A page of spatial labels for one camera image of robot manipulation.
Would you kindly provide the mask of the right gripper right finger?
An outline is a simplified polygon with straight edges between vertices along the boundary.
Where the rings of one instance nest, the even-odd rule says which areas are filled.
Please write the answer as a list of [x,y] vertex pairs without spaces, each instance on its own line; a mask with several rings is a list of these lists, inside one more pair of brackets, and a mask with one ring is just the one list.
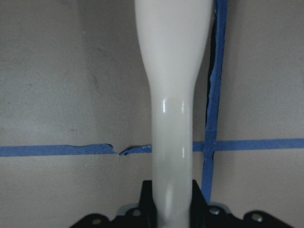
[[260,210],[246,213],[242,219],[223,207],[206,202],[195,180],[192,181],[191,228],[290,228],[291,225]]

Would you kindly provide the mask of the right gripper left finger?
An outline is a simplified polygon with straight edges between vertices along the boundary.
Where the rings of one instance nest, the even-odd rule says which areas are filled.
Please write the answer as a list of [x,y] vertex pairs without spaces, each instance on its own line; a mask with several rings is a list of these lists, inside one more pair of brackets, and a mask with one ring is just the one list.
[[110,220],[103,214],[89,214],[72,225],[73,228],[153,228],[154,202],[152,199],[152,181],[142,182],[141,194],[137,206],[128,209],[123,215]]

